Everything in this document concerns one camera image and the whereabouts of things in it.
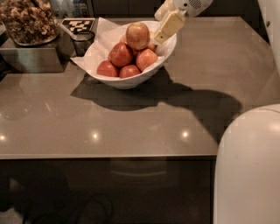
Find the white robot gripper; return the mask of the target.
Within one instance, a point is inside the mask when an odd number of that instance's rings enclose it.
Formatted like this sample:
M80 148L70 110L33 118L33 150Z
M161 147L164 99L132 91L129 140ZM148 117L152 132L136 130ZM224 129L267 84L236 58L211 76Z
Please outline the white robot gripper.
M163 44L176 34L184 25L186 17L197 17L214 0L165 0L154 14L158 28L154 32L155 44Z

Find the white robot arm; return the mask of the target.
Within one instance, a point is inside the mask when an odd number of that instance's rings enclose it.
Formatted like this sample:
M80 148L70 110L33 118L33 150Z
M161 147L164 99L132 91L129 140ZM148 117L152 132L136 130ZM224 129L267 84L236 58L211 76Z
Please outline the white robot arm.
M165 0L155 13L154 42L163 44L213 0ZM280 69L280 0L257 0ZM237 117L216 158L213 224L280 224L280 104Z

